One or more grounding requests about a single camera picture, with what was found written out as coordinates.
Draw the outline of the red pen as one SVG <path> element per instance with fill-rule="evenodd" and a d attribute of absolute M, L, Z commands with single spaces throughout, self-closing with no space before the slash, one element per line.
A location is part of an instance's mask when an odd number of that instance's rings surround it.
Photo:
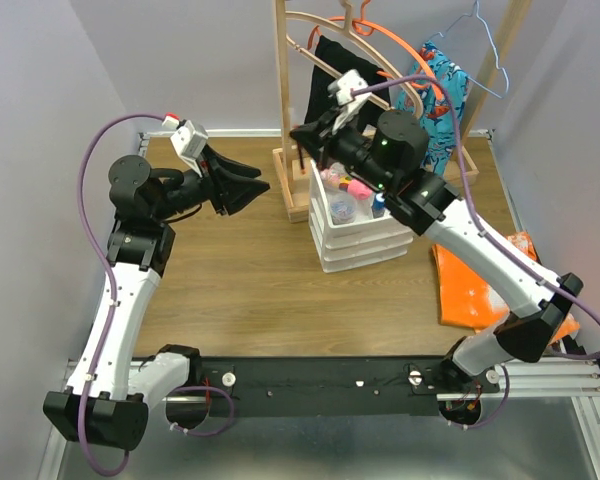
<path fill-rule="evenodd" d="M 298 142 L 296 142 L 296 150 L 297 150 L 297 155 L 298 155 L 299 170 L 300 170 L 301 174 L 304 175 L 306 173 L 306 167 L 305 167 L 305 161 L 304 161 L 303 148 L 302 148 L 302 145 Z"/>

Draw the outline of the pink lid pencil tube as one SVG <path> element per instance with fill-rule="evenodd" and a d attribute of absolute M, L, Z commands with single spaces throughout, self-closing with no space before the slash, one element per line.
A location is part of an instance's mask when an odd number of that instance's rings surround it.
<path fill-rule="evenodd" d="M 326 187 L 334 191 L 347 193 L 356 200 L 366 200 L 372 195 L 372 190 L 369 187 L 344 171 L 333 168 L 322 170 L 320 178 Z"/>

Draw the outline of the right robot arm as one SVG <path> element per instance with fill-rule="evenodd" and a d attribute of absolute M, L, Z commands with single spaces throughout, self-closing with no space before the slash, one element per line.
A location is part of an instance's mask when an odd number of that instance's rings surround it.
<path fill-rule="evenodd" d="M 338 125 L 337 117 L 329 110 L 292 129 L 299 151 L 319 166 L 340 163 L 382 194 L 396 221 L 453 253 L 509 308 L 506 318 L 454 344 L 436 370 L 442 384 L 460 392 L 497 364 L 538 362 L 582 290 L 582 281 L 532 261 L 471 211 L 468 198 L 452 184 L 422 168 L 429 139 L 412 115 L 383 112 L 371 138 L 355 122 Z"/>

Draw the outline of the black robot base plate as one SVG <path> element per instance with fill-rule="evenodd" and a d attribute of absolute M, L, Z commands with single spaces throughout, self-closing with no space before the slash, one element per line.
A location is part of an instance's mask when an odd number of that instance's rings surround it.
<path fill-rule="evenodd" d="M 506 393 L 492 366 L 476 376 L 439 356 L 206 357 L 197 376 L 167 398 L 166 418 L 188 431 L 206 420 L 409 415 L 450 412 L 478 420 L 481 399 Z"/>

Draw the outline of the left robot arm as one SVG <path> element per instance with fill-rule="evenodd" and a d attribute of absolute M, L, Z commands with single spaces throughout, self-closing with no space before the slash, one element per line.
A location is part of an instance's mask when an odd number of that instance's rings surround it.
<path fill-rule="evenodd" d="M 232 215 L 269 189 L 258 168 L 202 149 L 191 168 L 154 168 L 126 155 L 109 169 L 114 227 L 103 252 L 105 284 L 87 345 L 67 386 L 49 392 L 43 412 L 62 436 L 132 451 L 144 436 L 150 411 L 173 391 L 203 384 L 202 358 L 193 347 L 168 344 L 132 373 L 131 360 L 150 300 L 175 241 L 173 223 L 210 203 Z"/>

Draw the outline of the blue cap clear tube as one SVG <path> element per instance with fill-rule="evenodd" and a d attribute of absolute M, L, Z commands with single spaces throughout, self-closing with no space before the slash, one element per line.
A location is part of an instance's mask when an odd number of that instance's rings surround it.
<path fill-rule="evenodd" d="M 385 212 L 385 199 L 381 193 L 377 193 L 371 204 L 371 214 L 374 219 L 382 218 Z"/>

